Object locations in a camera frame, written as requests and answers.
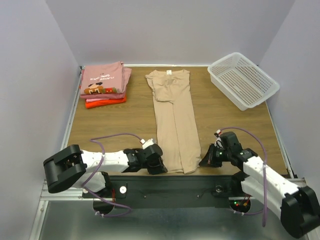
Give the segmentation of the beige t-shirt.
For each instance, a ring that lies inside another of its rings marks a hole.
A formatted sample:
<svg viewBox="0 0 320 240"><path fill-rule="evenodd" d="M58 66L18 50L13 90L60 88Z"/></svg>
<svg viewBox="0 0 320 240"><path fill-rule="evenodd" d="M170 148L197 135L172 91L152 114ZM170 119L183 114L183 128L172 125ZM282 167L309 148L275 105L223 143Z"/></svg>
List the beige t-shirt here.
<svg viewBox="0 0 320 240"><path fill-rule="evenodd" d="M152 92L157 143L169 173L193 173L201 145L191 97L190 72L154 70L145 76Z"/></svg>

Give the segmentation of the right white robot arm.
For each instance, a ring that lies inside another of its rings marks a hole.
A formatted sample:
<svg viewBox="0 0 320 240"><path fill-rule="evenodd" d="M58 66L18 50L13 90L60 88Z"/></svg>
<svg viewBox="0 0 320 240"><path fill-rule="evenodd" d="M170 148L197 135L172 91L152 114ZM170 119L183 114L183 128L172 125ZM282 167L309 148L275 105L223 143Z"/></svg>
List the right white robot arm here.
<svg viewBox="0 0 320 240"><path fill-rule="evenodd" d="M263 204L262 223L267 211L273 212L283 228L298 239L320 226L320 204L315 191L284 178L250 148L243 148L232 132L215 132L216 141L210 144L199 163L203 167L219 168L229 162L239 169L231 176L230 191L248 195Z"/></svg>

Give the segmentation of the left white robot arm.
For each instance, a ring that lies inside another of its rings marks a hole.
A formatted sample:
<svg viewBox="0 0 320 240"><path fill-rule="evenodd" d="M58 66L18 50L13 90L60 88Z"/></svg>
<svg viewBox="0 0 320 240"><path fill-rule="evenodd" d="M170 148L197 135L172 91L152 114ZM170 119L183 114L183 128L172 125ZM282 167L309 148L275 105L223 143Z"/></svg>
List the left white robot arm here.
<svg viewBox="0 0 320 240"><path fill-rule="evenodd" d="M156 144L143 148L127 148L117 152L92 152L70 145L43 162L47 189L51 194L69 188L83 189L106 197L111 184L103 173L136 173L147 169L151 175L167 173L162 159L163 151Z"/></svg>

